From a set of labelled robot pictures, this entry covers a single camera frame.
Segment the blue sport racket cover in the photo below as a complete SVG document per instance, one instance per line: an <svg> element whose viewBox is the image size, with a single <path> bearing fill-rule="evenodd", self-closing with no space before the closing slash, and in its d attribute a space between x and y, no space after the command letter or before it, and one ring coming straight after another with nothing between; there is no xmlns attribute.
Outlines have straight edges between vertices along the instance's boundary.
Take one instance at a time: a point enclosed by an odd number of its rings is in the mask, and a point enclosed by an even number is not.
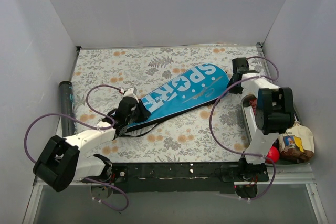
<svg viewBox="0 0 336 224"><path fill-rule="evenodd" d="M133 122L126 132L164 122L193 109L212 104L224 92L229 77L219 66L205 63L191 67L145 95L140 101L151 113L143 122Z"/></svg>

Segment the black shuttlecock tube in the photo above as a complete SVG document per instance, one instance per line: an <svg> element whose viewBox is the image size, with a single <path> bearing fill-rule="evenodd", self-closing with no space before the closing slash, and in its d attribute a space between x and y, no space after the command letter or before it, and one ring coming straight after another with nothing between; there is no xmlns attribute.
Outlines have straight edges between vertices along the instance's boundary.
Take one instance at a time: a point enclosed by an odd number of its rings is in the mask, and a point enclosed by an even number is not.
<svg viewBox="0 0 336 224"><path fill-rule="evenodd" d="M61 114L67 115L71 118L75 117L74 114L74 95L73 85L70 81L62 81L59 84L59 98ZM71 136L77 131L76 123L68 117L61 117L62 135Z"/></svg>

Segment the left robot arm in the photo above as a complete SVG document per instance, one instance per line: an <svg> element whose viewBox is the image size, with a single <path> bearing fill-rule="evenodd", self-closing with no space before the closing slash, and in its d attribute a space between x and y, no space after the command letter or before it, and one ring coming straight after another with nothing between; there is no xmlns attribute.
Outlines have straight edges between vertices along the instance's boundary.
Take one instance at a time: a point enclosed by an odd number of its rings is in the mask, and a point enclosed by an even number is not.
<svg viewBox="0 0 336 224"><path fill-rule="evenodd" d="M131 124L142 123L150 116L150 110L140 99L124 96L119 106L96 127L64 138L51 137L33 172L57 192L66 189L74 180L107 182L112 176L112 162L92 150L119 137Z"/></svg>

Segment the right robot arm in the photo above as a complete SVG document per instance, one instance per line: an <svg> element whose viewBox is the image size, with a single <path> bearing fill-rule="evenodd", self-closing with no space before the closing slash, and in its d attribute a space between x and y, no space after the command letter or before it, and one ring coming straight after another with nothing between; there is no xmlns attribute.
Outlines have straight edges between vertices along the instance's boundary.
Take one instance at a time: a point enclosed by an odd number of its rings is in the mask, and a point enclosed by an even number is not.
<svg viewBox="0 0 336 224"><path fill-rule="evenodd" d="M263 171L265 158L279 135L293 127L293 92L251 70L245 57L233 59L232 65L233 75L227 85L229 93L241 94L247 89L256 98L255 108L243 107L250 143L237 168L238 176L248 181Z"/></svg>

